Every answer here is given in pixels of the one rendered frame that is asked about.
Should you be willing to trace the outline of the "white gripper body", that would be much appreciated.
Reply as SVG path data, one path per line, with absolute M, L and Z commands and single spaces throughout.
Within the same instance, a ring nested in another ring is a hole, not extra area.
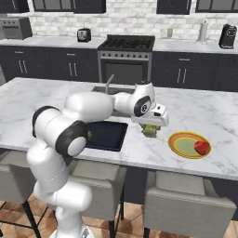
M 133 123 L 139 123 L 142 125 L 152 125 L 152 126 L 168 126 L 169 124 L 169 118 L 167 114 L 164 114 L 163 116 L 159 116 L 159 117 L 132 116 L 131 121 Z

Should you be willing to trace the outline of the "green asparagus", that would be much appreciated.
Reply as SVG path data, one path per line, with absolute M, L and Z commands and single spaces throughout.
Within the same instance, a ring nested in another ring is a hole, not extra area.
M 142 133 L 146 137 L 155 138 L 157 136 L 157 132 L 161 129 L 160 126 L 153 126 L 153 125 L 143 125 L 142 126 Z

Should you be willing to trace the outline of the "black tray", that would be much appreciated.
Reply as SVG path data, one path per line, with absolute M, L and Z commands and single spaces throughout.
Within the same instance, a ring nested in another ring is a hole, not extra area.
M 110 121 L 95 122 L 86 125 L 93 137 L 86 147 L 103 151 L 120 152 L 126 135 L 128 124 Z

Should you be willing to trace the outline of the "yellow and green plate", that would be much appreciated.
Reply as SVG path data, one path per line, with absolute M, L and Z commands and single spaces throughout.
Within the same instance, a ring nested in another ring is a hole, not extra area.
M 212 149 L 211 144 L 209 152 L 206 155 L 201 155 L 194 149 L 196 141 L 205 141 L 210 144 L 210 142 L 200 134 L 189 131 L 179 131 L 172 134 L 167 144 L 174 153 L 188 159 L 201 159 L 210 154 Z

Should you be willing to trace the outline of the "grey sink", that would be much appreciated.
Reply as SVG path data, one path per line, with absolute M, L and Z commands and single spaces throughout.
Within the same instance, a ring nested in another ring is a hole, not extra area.
M 92 91 L 95 92 L 100 92 L 100 93 L 108 93 L 109 95 L 114 95 L 120 92 L 128 93 L 128 94 L 133 94 L 135 89 L 131 88 L 119 88 L 119 87 L 108 87 L 106 88 L 105 86 L 94 86 Z

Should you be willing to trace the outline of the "grey tap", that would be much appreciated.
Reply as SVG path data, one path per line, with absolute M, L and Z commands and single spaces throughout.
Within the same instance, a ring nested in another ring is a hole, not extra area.
M 111 81 L 113 80 L 114 78 L 114 74 L 111 75 L 111 77 L 108 79 L 107 83 L 106 83 L 106 86 L 105 86 L 105 93 L 108 94 L 109 92 L 109 85 L 111 83 Z

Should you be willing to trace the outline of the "steel oven with hob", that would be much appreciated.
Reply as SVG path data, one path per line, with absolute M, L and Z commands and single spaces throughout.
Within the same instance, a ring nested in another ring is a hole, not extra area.
M 153 35 L 108 34 L 98 47 L 99 81 L 113 84 L 148 84 L 151 81 Z

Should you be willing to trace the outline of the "dark base cupboards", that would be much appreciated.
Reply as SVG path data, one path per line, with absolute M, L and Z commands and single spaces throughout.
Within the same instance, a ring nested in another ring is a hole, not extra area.
M 0 46 L 6 81 L 15 77 L 98 82 L 96 49 L 51 46 Z
M 238 92 L 238 54 L 152 53 L 154 86 Z

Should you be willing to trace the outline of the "grey upholstered stool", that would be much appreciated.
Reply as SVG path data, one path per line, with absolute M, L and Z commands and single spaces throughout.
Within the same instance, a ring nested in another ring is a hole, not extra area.
M 115 238 L 114 219 L 118 205 L 121 205 L 121 219 L 124 218 L 126 168 L 86 160 L 73 160 L 68 168 L 70 180 L 83 183 L 92 190 L 92 203 L 86 211 L 82 212 L 82 215 L 107 220 L 109 222 L 110 238 Z
M 149 172 L 143 207 L 144 238 L 151 230 L 194 238 L 223 238 L 236 204 L 217 195 L 212 182 L 176 172 Z
M 26 152 L 6 151 L 0 154 L 0 201 L 21 204 L 36 238 L 41 238 L 28 198 L 35 178 L 27 163 Z

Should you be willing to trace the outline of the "paper towel holder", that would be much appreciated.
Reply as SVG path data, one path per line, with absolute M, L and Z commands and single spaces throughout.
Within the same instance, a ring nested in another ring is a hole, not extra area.
M 200 25 L 200 30 L 199 30 L 199 34 L 198 37 L 196 39 L 197 43 L 206 43 L 206 32 L 207 32 L 207 27 L 208 27 L 208 23 L 206 21 L 204 21 L 201 25 Z

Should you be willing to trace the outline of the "black toaster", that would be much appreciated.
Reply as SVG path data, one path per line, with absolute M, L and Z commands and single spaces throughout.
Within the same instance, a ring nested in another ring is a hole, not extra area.
M 91 30 L 89 28 L 82 28 L 77 31 L 78 42 L 89 42 L 91 40 Z

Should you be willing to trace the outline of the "black coffee machine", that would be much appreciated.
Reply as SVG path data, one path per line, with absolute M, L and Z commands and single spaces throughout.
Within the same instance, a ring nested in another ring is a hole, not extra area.
M 218 45 L 220 48 L 233 49 L 237 28 L 230 24 L 225 24 L 222 28 Z

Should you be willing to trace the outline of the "grey microwave oven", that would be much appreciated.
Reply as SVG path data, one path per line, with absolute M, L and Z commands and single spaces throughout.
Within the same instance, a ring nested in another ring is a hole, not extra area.
M 28 17 L 1 18 L 0 24 L 6 39 L 20 39 L 33 36 L 33 31 Z

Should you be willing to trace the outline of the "dark wall cupboards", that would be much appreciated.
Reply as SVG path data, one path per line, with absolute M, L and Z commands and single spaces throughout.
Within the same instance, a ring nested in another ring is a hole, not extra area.
M 32 0 L 35 12 L 73 12 L 103 14 L 106 0 Z M 0 13 L 27 13 L 28 0 L 0 0 Z
M 157 0 L 157 14 L 189 15 L 192 0 Z M 196 13 L 238 13 L 238 0 L 196 0 Z

